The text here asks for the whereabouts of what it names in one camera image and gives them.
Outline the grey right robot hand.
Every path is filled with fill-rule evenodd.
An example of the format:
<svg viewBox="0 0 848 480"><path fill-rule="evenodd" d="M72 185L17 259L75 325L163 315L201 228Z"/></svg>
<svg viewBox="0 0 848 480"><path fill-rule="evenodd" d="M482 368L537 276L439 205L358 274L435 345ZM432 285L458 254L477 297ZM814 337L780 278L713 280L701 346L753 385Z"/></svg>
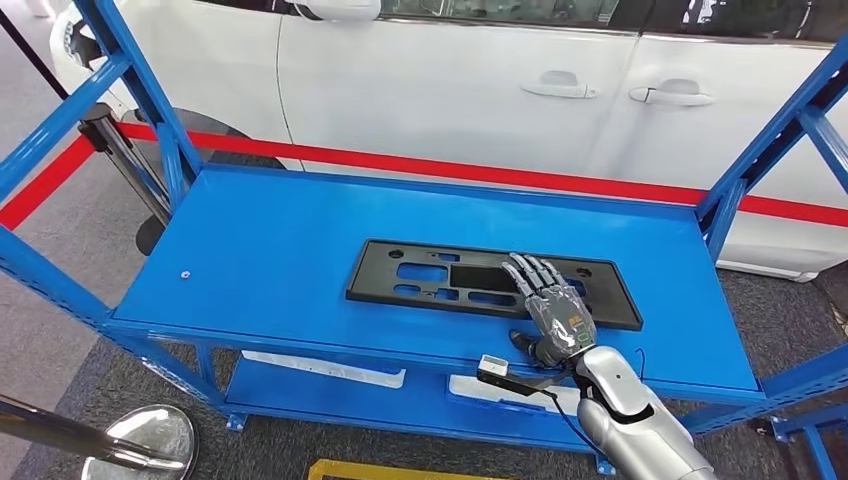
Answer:
<svg viewBox="0 0 848 480"><path fill-rule="evenodd" d="M548 260L515 252L501 264L524 298L537 336L512 330L510 341L543 368L567 364L597 343L596 325L577 289Z"/></svg>

